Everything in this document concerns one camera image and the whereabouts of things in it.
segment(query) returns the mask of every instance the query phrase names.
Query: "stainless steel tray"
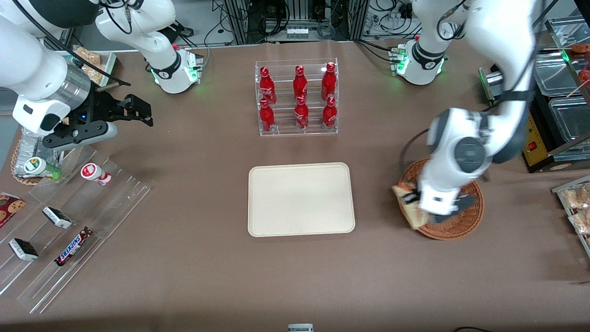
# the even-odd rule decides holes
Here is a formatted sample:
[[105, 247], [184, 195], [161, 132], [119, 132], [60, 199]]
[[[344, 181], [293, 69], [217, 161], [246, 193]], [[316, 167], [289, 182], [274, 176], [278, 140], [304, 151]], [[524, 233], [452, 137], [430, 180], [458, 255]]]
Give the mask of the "stainless steel tray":
[[590, 132], [590, 108], [583, 97], [552, 99], [549, 109], [566, 142]]
[[567, 96], [576, 89], [577, 85], [567, 66], [560, 52], [539, 54], [536, 57], [534, 76], [543, 95]]

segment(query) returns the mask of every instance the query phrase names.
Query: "small bottle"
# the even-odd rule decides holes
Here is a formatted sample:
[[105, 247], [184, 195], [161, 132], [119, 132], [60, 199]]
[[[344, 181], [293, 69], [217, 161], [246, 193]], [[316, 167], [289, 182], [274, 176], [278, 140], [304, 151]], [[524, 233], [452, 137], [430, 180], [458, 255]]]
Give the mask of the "small bottle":
[[262, 122], [262, 129], [264, 131], [274, 132], [277, 130], [277, 125], [274, 123], [273, 109], [268, 104], [268, 99], [262, 98], [260, 100], [260, 121]]
[[277, 103], [277, 92], [274, 89], [274, 81], [268, 73], [268, 67], [262, 67], [260, 69], [260, 92], [262, 97], [268, 99], [268, 101], [274, 105]]
[[297, 129], [307, 129], [309, 124], [309, 108], [305, 105], [307, 98], [304, 95], [297, 96], [295, 106], [295, 127]]
[[338, 110], [336, 109], [336, 98], [328, 97], [326, 101], [326, 107], [322, 115], [322, 128], [325, 131], [332, 131], [336, 126], [336, 115]]
[[307, 97], [307, 78], [303, 73], [303, 66], [298, 65], [295, 67], [295, 79], [293, 80], [293, 95], [295, 101], [298, 96]]
[[326, 64], [326, 72], [322, 78], [322, 100], [326, 100], [329, 96], [334, 96], [336, 90], [336, 64], [334, 62], [328, 62]]
[[93, 162], [84, 165], [80, 170], [80, 175], [86, 180], [94, 181], [100, 185], [108, 185], [113, 179], [109, 172], [105, 172]]
[[55, 181], [60, 178], [61, 168], [49, 164], [44, 159], [32, 157], [25, 162], [25, 172], [38, 177], [48, 177], [50, 181]]

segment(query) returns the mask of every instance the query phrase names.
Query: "clear display stand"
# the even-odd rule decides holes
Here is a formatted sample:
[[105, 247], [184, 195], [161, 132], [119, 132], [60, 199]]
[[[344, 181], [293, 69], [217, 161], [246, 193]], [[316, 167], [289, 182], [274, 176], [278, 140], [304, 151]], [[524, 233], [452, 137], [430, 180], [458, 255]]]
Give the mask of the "clear display stand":
[[[100, 186], [83, 179], [80, 170], [88, 162], [109, 172], [111, 182]], [[27, 205], [9, 222], [14, 228], [0, 241], [0, 294], [17, 278], [26, 280], [28, 286], [18, 301], [31, 313], [47, 308], [149, 191], [88, 146], [72, 150], [58, 167], [61, 178], [43, 180], [29, 192], [33, 198], [25, 198]], [[68, 229], [55, 226], [41, 213], [45, 206], [60, 210], [73, 224]], [[64, 266], [58, 266], [54, 259], [85, 226], [94, 233]], [[17, 258], [8, 245], [13, 238], [29, 241], [39, 258], [33, 262]]]
[[[277, 60], [277, 61], [256, 61], [254, 71], [254, 86], [256, 92], [256, 103], [258, 106], [258, 131], [260, 136], [282, 136], [282, 135], [309, 135], [324, 134], [335, 135], [338, 133], [338, 116], [340, 114], [338, 98], [338, 81], [336, 81], [336, 125], [327, 131], [322, 128], [322, 114], [326, 102], [322, 100], [322, 78], [326, 72], [328, 62], [336, 64], [336, 77], [338, 77], [339, 66], [337, 58], [309, 59], [309, 60]], [[304, 129], [297, 129], [295, 126], [295, 99], [293, 96], [293, 79], [295, 78], [295, 67], [302, 65], [307, 78], [307, 107], [309, 108], [309, 126]], [[268, 67], [270, 77], [274, 80], [277, 93], [277, 103], [272, 105], [274, 121], [277, 129], [274, 132], [266, 132], [260, 120], [260, 68]]]

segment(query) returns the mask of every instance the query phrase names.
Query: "cookie package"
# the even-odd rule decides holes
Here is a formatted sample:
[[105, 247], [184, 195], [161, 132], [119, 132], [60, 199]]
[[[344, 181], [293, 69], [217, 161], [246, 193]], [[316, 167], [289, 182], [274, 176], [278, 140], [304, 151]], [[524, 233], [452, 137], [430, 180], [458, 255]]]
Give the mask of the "cookie package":
[[20, 197], [0, 191], [0, 228], [25, 206]]

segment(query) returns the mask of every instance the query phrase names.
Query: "plastic tray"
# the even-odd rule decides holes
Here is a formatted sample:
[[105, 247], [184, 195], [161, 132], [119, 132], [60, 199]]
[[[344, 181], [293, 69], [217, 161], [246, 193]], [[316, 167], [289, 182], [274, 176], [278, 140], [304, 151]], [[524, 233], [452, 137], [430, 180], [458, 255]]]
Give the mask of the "plastic tray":
[[349, 233], [354, 228], [350, 171], [346, 164], [260, 166], [250, 170], [250, 235]]
[[549, 108], [566, 142], [590, 131], [590, 108], [584, 98], [555, 98]]
[[[279, 60], [279, 61], [256, 61], [254, 68], [254, 87], [256, 93], [258, 131], [260, 136], [282, 136], [282, 135], [309, 135], [325, 134], [334, 135], [338, 133], [338, 117], [340, 116], [340, 103], [338, 101], [338, 85], [336, 82], [335, 98], [338, 113], [336, 125], [331, 131], [322, 128], [322, 114], [326, 102], [321, 98], [322, 78], [326, 71], [326, 64], [332, 61], [336, 64], [336, 77], [338, 77], [339, 65], [337, 58], [310, 59], [310, 60]], [[293, 99], [293, 79], [295, 78], [295, 66], [298, 64], [305, 68], [307, 78], [307, 107], [309, 108], [309, 126], [305, 130], [295, 127], [295, 100]], [[272, 106], [274, 121], [277, 130], [265, 132], [260, 121], [260, 68], [268, 67], [270, 77], [274, 80], [277, 92], [277, 103]]]
[[539, 54], [535, 60], [535, 80], [548, 97], [567, 96], [576, 89], [572, 75], [560, 52]]
[[[87, 162], [110, 172], [111, 183], [103, 187], [83, 179], [79, 173]], [[10, 225], [12, 229], [0, 240], [0, 294], [19, 277], [34, 279], [18, 297], [31, 313], [42, 312], [49, 305], [149, 191], [89, 146], [72, 150], [58, 166], [63, 177], [38, 183], [29, 192], [33, 198], [26, 199], [25, 209], [3, 227]], [[45, 206], [59, 209], [74, 224], [68, 229], [53, 225], [41, 213]], [[94, 234], [64, 266], [57, 266], [53, 260], [84, 226]], [[31, 242], [39, 258], [34, 262], [18, 259], [8, 246], [14, 237]]]

